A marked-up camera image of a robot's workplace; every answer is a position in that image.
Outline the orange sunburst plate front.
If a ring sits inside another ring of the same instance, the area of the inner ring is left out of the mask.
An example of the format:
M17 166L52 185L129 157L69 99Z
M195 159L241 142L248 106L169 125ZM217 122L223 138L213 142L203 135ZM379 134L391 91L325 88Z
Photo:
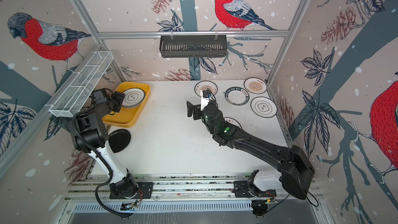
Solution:
M226 122L229 122L229 123L231 123L231 124L233 124L233 125L239 127L240 129L242 128L241 124L240 124L236 119L234 119L234 118L224 117L224 120L225 120Z

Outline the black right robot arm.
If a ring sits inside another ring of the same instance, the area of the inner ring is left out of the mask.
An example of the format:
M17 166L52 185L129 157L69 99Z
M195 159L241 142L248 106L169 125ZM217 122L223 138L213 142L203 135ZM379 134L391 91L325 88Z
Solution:
M173 109L145 116L116 157L135 175L231 175L255 170L252 182L261 191L269 189L268 182L258 179L261 170L274 168L280 173L276 183L301 200L306 199L315 172L301 148L247 133L226 122L215 103L205 108L187 103L186 117Z

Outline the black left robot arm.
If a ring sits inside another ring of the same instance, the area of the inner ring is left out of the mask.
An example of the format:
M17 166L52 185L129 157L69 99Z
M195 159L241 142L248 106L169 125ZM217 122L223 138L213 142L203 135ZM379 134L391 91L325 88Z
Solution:
M124 168L109 145L109 134L102 119L110 113L121 110L125 94L108 89L92 92L92 105L76 113L68 121L68 127L74 147L87 153L108 172L111 196L131 199L138 194L138 184L134 177Z

